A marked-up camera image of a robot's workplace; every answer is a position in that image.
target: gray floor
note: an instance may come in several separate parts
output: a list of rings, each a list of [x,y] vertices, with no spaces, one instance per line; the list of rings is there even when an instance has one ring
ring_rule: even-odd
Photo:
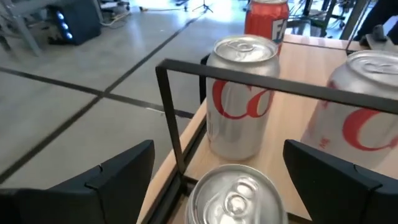
[[[8,168],[24,154],[39,153],[0,186],[46,189],[145,139],[155,141],[156,172],[172,146],[155,66],[164,58],[199,63],[217,39],[243,33],[245,1],[206,2],[214,13],[191,12],[201,0],[191,0],[189,12],[135,8],[122,27],[104,28],[78,47],[38,37],[42,57],[10,39],[13,51],[0,49],[0,174],[15,171]],[[175,8],[165,0],[136,3]],[[199,107],[198,78],[173,73],[170,85],[176,109],[188,115],[177,118],[181,133]],[[115,95],[124,100],[110,99]]]

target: can lid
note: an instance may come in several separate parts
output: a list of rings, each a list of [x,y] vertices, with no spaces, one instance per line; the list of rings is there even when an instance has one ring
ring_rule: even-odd
[[[272,182],[247,166],[225,165],[211,171],[192,194],[194,223],[287,223]]]
[[[233,62],[261,62],[277,53],[277,45],[256,35],[236,35],[217,41],[214,52]]]
[[[253,0],[253,1],[264,4],[282,4],[287,2],[287,0]]]
[[[380,50],[362,50],[348,56],[348,66],[364,77],[398,87],[398,54]]]

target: table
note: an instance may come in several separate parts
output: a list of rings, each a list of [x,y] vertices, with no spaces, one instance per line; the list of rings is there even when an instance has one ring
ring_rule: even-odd
[[[307,37],[303,35],[285,34],[285,43],[309,45],[314,47],[344,50],[347,48],[348,40],[327,39],[322,37]],[[369,48],[359,45],[359,42],[352,41],[348,50],[367,50]]]
[[[286,39],[290,39],[290,41],[298,40],[299,37],[288,36]],[[315,43],[320,40],[311,37],[309,41]],[[331,41],[329,39],[322,40],[325,45],[336,44],[336,41],[341,40]],[[344,49],[286,42],[280,55],[280,78],[324,86],[332,71],[344,63],[345,60],[346,52]],[[273,181],[282,197],[285,209],[289,212],[289,218],[292,220],[290,223],[303,224],[311,223],[311,221],[285,167],[282,158],[283,143],[285,139],[300,140],[316,103],[317,100],[311,98],[282,92],[275,93],[261,152],[256,157],[239,162],[260,170]],[[183,152],[187,150],[188,145],[191,145],[193,139],[198,141],[196,152],[185,172],[187,177],[194,179],[200,179],[206,172],[219,165],[230,163],[230,161],[221,159],[210,151],[208,140],[203,134],[203,130],[201,134],[198,134],[197,130],[203,124],[205,115],[206,102],[204,101],[180,136]],[[395,161],[397,159],[398,151],[395,150],[374,170],[398,179],[398,169],[393,169],[396,167]],[[150,212],[152,204],[156,203],[157,196],[162,191],[165,183],[167,183],[169,176],[173,173],[175,165],[174,154],[170,152],[149,185],[138,223],[145,223],[143,222],[144,217]],[[182,194],[177,200],[177,206],[168,223],[183,223],[183,211],[187,197]]]

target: silver can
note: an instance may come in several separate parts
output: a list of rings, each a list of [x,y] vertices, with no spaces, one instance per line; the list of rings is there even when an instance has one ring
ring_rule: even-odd
[[[331,74],[328,87],[398,100],[398,54],[353,53]],[[398,116],[319,101],[301,142],[372,169],[397,147]]]
[[[185,209],[185,224],[286,224],[272,182],[248,166],[225,165],[205,174]]]
[[[207,65],[278,77],[278,46],[255,35],[217,41]],[[207,78],[207,134],[210,148],[221,157],[240,160],[261,149],[274,92]]]

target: diet coke can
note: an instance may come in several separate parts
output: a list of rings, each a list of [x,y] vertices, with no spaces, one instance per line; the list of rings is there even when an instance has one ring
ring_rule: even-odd
[[[185,209],[185,224],[287,224],[272,182],[243,165],[225,165],[205,174]]]
[[[207,65],[270,77],[279,76],[277,46],[254,35],[215,44]],[[226,159],[246,159],[261,149],[273,91],[207,78],[207,134],[210,148]]]
[[[331,74],[328,87],[398,100],[398,54],[355,52]],[[301,142],[371,169],[396,148],[398,116],[319,101]]]

